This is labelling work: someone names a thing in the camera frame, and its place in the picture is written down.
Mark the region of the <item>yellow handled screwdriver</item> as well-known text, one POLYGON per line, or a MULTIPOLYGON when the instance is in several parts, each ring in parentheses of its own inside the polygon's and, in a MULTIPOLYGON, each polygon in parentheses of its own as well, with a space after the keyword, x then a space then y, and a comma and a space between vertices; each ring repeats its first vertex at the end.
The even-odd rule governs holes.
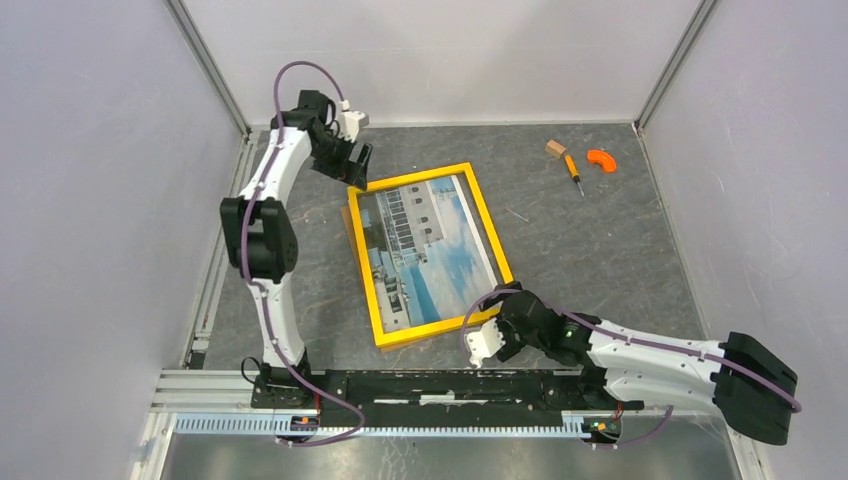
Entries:
POLYGON ((579 170, 577 168, 577 165, 576 165, 575 161, 573 160, 572 156, 570 154, 565 154, 564 155, 564 162, 565 162, 566 167, 568 169, 571 180, 577 186, 580 195, 582 197, 585 197, 585 192, 584 192, 583 187, 582 187, 582 179, 581 179, 579 170))

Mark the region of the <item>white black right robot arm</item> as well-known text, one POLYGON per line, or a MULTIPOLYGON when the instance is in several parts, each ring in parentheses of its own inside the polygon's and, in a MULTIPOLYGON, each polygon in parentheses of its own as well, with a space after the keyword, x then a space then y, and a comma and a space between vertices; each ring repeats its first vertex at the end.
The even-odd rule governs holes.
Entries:
POLYGON ((787 443, 802 410, 797 373, 746 333, 723 341, 650 334, 557 309, 519 285, 494 290, 480 308, 493 306, 496 357, 531 347, 579 369, 578 396, 591 408, 642 403, 719 414, 739 434, 774 446, 787 443))

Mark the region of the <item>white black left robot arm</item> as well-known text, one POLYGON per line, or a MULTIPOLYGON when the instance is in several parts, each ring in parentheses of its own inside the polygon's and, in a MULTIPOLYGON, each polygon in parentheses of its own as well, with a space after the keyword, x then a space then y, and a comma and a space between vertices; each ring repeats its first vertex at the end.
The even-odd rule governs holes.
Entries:
POLYGON ((291 278, 299 246, 286 203, 305 164, 366 190, 373 148, 357 138, 368 122, 345 99, 301 91, 294 109, 272 118, 267 149, 247 185, 220 203, 228 260, 248 286, 263 338, 259 374, 252 381, 256 405, 297 408, 316 395, 295 320, 291 278))

